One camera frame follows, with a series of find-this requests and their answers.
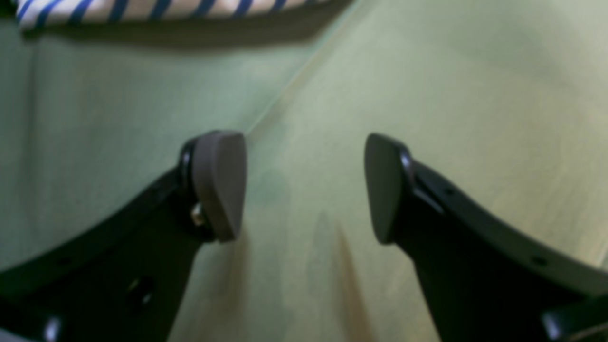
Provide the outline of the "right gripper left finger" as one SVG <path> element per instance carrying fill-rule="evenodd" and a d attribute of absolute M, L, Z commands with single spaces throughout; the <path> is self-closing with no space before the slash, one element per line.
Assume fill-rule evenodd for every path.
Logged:
<path fill-rule="evenodd" d="M 3 342 L 165 342 L 206 243 L 241 232 L 245 135 L 211 131 L 84 234 L 1 273 Z"/>

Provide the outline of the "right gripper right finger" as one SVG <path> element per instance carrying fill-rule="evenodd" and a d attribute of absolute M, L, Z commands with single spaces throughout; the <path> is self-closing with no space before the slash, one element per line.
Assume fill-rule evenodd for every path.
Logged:
<path fill-rule="evenodd" d="M 397 139 L 371 133 L 374 235 L 412 261 L 444 342 L 605 342 L 606 271 L 510 227 Z"/>

